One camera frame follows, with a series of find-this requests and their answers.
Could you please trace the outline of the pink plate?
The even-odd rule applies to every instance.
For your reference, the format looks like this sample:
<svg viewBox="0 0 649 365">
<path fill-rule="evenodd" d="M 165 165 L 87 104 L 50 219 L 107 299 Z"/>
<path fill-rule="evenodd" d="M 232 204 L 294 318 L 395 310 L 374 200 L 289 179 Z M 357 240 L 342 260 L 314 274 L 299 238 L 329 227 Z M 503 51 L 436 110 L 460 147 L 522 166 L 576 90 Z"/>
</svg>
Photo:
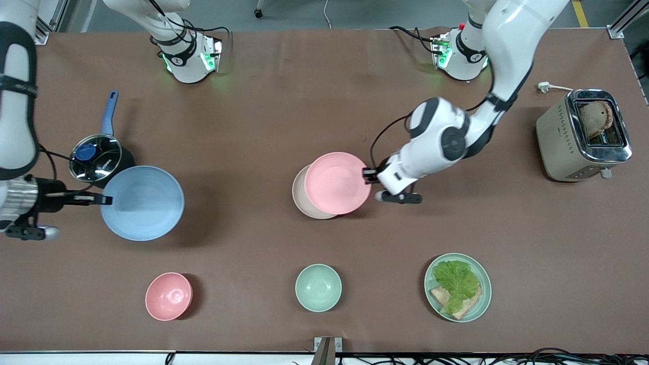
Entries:
<svg viewBox="0 0 649 365">
<path fill-rule="evenodd" d="M 332 152 L 318 157 L 306 171 L 304 189 L 308 200 L 318 209 L 344 215 L 359 209 L 370 196 L 363 172 L 366 163 L 346 152 Z"/>
</svg>

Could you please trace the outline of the blue plate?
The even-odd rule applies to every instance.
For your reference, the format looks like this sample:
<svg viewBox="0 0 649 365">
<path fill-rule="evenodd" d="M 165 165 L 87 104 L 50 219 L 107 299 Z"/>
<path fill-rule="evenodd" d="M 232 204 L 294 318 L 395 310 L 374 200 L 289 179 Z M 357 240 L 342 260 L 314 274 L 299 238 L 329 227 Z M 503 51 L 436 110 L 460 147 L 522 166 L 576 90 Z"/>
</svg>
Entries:
<svg viewBox="0 0 649 365">
<path fill-rule="evenodd" d="M 134 166 L 114 176 L 103 189 L 111 205 L 100 208 L 107 228 L 134 242 L 161 238 L 180 222 L 185 194 L 178 180 L 155 166 Z"/>
</svg>

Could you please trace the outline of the glass lid blue knob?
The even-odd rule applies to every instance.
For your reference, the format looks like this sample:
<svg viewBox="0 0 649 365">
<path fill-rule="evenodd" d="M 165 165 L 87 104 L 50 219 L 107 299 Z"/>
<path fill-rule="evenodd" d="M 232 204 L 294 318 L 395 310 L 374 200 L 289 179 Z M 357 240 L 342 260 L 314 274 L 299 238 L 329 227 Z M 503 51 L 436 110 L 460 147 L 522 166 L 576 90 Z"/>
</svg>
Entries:
<svg viewBox="0 0 649 365">
<path fill-rule="evenodd" d="M 98 183 L 107 180 L 120 166 L 121 144 L 110 134 L 94 134 L 81 139 L 69 155 L 68 168 L 79 181 Z"/>
</svg>

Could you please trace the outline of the beige plate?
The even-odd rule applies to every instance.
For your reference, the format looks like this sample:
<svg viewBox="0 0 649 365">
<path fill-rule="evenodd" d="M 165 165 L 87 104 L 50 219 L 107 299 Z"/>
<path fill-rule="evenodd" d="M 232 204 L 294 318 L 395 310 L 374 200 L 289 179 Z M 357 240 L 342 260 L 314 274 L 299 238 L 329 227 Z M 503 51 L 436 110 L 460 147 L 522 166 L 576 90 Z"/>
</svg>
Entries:
<svg viewBox="0 0 649 365">
<path fill-rule="evenodd" d="M 307 165 L 297 173 L 292 184 L 292 197 L 296 207 L 306 216 L 317 220 L 328 220 L 336 217 L 333 213 L 327 213 L 315 207 L 306 194 L 305 178 L 311 165 Z"/>
</svg>

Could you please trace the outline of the green bowl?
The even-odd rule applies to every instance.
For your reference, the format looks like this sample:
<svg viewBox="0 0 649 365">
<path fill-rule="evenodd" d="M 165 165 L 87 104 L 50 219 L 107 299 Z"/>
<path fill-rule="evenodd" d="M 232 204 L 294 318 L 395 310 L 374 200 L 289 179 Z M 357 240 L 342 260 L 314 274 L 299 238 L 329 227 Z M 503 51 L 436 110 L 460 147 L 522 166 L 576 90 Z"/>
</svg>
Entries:
<svg viewBox="0 0 649 365">
<path fill-rule="evenodd" d="M 341 277 L 326 264 L 311 264 L 297 276 L 295 295 L 304 309 L 315 313 L 327 312 L 338 304 L 342 296 Z"/>
</svg>

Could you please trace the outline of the green lettuce leaf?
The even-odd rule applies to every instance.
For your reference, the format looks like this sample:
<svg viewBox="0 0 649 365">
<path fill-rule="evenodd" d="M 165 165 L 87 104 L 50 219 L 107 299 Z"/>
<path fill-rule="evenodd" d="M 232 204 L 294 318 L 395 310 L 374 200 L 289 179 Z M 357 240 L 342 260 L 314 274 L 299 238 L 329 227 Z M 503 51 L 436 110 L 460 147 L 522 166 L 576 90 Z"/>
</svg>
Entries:
<svg viewBox="0 0 649 365">
<path fill-rule="evenodd" d="M 482 289 L 480 282 L 468 263 L 444 261 L 433 269 L 433 276 L 439 287 L 448 293 L 443 312 L 461 319 L 464 302 L 473 300 Z"/>
</svg>

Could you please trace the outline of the brown table cover mat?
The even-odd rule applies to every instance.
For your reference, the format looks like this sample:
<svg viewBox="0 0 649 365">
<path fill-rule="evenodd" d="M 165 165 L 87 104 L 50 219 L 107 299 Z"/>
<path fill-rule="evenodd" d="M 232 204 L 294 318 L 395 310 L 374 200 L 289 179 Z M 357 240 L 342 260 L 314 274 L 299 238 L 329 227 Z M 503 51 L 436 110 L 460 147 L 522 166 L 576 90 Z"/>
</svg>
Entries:
<svg viewBox="0 0 649 365">
<path fill-rule="evenodd" d="M 357 352 L 649 353 L 649 108 L 621 40 L 549 30 L 479 155 L 420 180 L 420 205 L 369 199 L 327 221 L 292 200 L 304 166 L 329 152 L 367 160 L 380 130 L 425 99 L 477 104 L 489 73 L 450 80 L 413 39 L 379 30 L 238 33 L 230 60 L 227 74 L 183 85 L 143 33 L 39 47 L 40 142 L 69 153 L 118 90 L 118 139 L 175 176 L 185 212 L 149 242 L 112 233 L 97 206 L 41 215 L 61 230 L 51 242 L 0 237 L 0 351 L 301 351 L 331 336 Z M 632 156 L 612 178 L 545 178 L 534 127 L 562 94 L 537 93 L 541 81 L 618 101 Z M 449 252 L 491 280 L 474 321 L 446 320 L 425 297 L 425 270 Z M 327 312 L 296 298 L 311 264 L 341 277 Z M 145 295 L 168 272 L 188 278 L 192 304 L 158 321 Z"/>
</svg>

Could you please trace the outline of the pink bowl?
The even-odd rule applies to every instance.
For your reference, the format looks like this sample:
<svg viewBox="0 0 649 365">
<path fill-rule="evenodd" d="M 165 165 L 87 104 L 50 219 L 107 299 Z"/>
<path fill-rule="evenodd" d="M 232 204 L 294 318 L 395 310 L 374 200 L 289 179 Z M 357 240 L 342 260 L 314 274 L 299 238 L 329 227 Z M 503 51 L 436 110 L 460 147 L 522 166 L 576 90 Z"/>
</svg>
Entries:
<svg viewBox="0 0 649 365">
<path fill-rule="evenodd" d="M 158 275 L 145 295 L 146 310 L 153 319 L 172 321 L 181 317 L 192 304 L 193 287 L 188 278 L 176 272 Z"/>
</svg>

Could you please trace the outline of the left base connector box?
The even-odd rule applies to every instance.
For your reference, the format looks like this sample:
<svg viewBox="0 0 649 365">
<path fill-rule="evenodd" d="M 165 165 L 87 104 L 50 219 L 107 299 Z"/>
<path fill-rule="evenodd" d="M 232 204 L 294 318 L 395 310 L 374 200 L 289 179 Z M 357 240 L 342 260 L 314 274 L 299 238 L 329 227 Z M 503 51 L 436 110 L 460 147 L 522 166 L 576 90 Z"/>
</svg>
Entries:
<svg viewBox="0 0 649 365">
<path fill-rule="evenodd" d="M 430 38 L 432 59 L 436 69 L 447 69 L 448 62 L 452 56 L 450 32 Z"/>
</svg>

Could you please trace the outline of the base connector box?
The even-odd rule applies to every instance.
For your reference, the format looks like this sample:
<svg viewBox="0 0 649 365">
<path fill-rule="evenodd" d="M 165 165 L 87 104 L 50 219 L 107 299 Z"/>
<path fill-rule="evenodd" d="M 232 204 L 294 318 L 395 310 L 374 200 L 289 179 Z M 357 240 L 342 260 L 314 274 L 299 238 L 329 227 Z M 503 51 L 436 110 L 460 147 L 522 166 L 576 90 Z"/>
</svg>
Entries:
<svg viewBox="0 0 649 365">
<path fill-rule="evenodd" d="M 202 62 L 208 72 L 217 71 L 223 50 L 223 40 L 208 35 L 204 35 L 202 39 Z"/>
<path fill-rule="evenodd" d="M 447 69 L 448 62 L 452 56 L 450 32 L 430 38 L 432 59 L 436 69 Z"/>
</svg>

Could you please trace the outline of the green plate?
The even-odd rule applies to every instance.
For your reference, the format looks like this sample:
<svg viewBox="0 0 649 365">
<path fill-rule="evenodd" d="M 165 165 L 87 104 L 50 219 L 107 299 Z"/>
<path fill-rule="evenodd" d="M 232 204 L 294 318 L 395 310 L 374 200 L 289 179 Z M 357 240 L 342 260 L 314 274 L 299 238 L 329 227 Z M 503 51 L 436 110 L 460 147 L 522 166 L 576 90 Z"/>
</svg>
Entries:
<svg viewBox="0 0 649 365">
<path fill-rule="evenodd" d="M 440 285 L 438 284 L 435 277 L 433 276 L 433 269 L 436 267 L 436 265 L 444 261 L 461 261 L 463 263 L 468 263 L 471 270 L 477 276 L 480 285 L 483 289 L 483 293 L 480 296 L 477 304 L 471 310 L 469 310 L 468 314 L 461 320 L 454 320 L 450 317 L 450 315 L 442 314 L 440 303 L 437 302 L 430 294 L 432 288 L 436 288 L 437 286 Z M 457 322 L 457 323 L 471 322 L 477 319 L 478 317 L 482 316 L 488 309 L 492 297 L 491 280 L 489 279 L 489 275 L 487 274 L 487 271 L 484 269 L 482 264 L 478 263 L 478 261 L 476 261 L 472 257 L 469 257 L 468 255 L 465 254 L 461 254 L 459 252 L 449 252 L 446 254 L 442 254 L 437 258 L 433 259 L 433 261 L 431 261 L 428 268 L 424 272 L 423 289 L 429 305 L 432 307 L 432 309 L 435 310 L 436 314 L 439 314 L 441 317 L 443 317 L 446 320 Z"/>
</svg>

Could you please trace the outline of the brown bread slice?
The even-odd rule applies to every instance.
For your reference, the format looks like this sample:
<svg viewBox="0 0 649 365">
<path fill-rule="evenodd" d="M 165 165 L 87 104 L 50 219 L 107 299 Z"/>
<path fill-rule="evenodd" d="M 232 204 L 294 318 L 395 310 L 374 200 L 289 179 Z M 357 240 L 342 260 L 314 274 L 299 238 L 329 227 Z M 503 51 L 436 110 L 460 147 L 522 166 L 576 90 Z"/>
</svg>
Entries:
<svg viewBox="0 0 649 365">
<path fill-rule="evenodd" d="M 445 315 L 450 315 L 454 320 L 463 319 L 478 302 L 480 296 L 483 293 L 482 287 L 479 285 L 474 296 L 471 298 L 466 298 L 461 301 L 451 299 L 451 293 L 444 289 L 442 286 L 437 286 L 432 288 L 429 293 L 432 297 L 440 303 L 441 313 Z"/>
</svg>

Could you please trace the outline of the beige chrome toaster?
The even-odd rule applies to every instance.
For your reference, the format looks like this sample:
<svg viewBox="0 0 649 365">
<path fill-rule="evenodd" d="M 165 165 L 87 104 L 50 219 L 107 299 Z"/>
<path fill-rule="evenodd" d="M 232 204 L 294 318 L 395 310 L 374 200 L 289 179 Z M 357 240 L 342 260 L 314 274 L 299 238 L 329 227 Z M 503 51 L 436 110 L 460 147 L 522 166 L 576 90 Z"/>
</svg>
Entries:
<svg viewBox="0 0 649 365">
<path fill-rule="evenodd" d="M 614 124 L 596 138 L 588 139 L 580 106 L 606 101 L 614 112 Z M 535 131 L 547 176 L 576 183 L 600 176 L 612 177 L 612 169 L 631 159 L 630 137 L 615 98 L 600 89 L 568 91 L 538 118 Z"/>
</svg>

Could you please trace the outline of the right base connector box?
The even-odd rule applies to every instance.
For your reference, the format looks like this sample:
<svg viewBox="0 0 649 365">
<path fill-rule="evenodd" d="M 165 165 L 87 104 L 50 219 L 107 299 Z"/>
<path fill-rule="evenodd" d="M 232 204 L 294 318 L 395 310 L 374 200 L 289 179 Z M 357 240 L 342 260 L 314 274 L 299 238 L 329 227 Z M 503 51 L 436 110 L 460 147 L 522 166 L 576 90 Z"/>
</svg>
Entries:
<svg viewBox="0 0 649 365">
<path fill-rule="evenodd" d="M 202 62 L 208 72 L 217 71 L 223 50 L 223 40 L 208 35 L 204 35 L 202 39 Z"/>
</svg>

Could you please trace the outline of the brown toast slice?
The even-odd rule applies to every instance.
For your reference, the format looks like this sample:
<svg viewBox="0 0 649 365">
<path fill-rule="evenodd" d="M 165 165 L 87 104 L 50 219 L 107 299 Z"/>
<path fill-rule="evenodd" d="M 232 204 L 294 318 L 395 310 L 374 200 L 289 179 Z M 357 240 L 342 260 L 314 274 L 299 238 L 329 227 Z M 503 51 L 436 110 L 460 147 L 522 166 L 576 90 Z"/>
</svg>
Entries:
<svg viewBox="0 0 649 365">
<path fill-rule="evenodd" d="M 588 139 L 596 138 L 614 124 L 614 112 L 606 101 L 588 102 L 579 110 Z"/>
</svg>

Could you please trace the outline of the yellow floor tape strip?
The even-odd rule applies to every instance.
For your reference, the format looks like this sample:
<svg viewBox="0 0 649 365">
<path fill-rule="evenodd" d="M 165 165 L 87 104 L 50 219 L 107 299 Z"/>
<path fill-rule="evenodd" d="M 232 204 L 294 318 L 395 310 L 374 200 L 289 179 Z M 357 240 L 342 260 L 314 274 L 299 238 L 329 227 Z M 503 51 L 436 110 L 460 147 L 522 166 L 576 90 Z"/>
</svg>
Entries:
<svg viewBox="0 0 649 365">
<path fill-rule="evenodd" d="M 588 28 L 589 22 L 587 21 L 586 18 L 586 12 L 584 11 L 582 0 L 571 0 L 571 5 L 574 9 L 574 13 L 575 13 L 575 17 L 577 18 L 578 25 L 581 28 Z"/>
</svg>

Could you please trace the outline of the aluminium frame post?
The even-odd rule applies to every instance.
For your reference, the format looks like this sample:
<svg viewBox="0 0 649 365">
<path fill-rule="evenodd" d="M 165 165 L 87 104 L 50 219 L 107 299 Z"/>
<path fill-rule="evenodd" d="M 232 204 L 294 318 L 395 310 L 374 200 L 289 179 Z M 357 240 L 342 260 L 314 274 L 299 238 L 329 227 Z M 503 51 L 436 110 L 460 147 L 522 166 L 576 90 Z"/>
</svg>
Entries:
<svg viewBox="0 0 649 365">
<path fill-rule="evenodd" d="M 35 44 L 45 45 L 51 32 L 59 30 L 68 0 L 33 0 L 39 7 L 35 21 Z"/>
<path fill-rule="evenodd" d="M 649 14 L 649 0 L 632 0 L 614 22 L 606 26 L 609 38 L 612 40 L 623 39 L 623 31 L 647 14 Z"/>
</svg>

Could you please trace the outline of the metal table edge bracket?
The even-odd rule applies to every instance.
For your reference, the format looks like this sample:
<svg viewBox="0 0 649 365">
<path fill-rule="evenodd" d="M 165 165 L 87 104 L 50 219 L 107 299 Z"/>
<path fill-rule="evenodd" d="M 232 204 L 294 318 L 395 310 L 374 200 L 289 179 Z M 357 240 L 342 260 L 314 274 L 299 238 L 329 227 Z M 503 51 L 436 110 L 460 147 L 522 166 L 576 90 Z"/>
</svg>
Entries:
<svg viewBox="0 0 649 365">
<path fill-rule="evenodd" d="M 311 365 L 342 365 L 342 337 L 315 337 L 313 339 L 314 356 Z"/>
</svg>

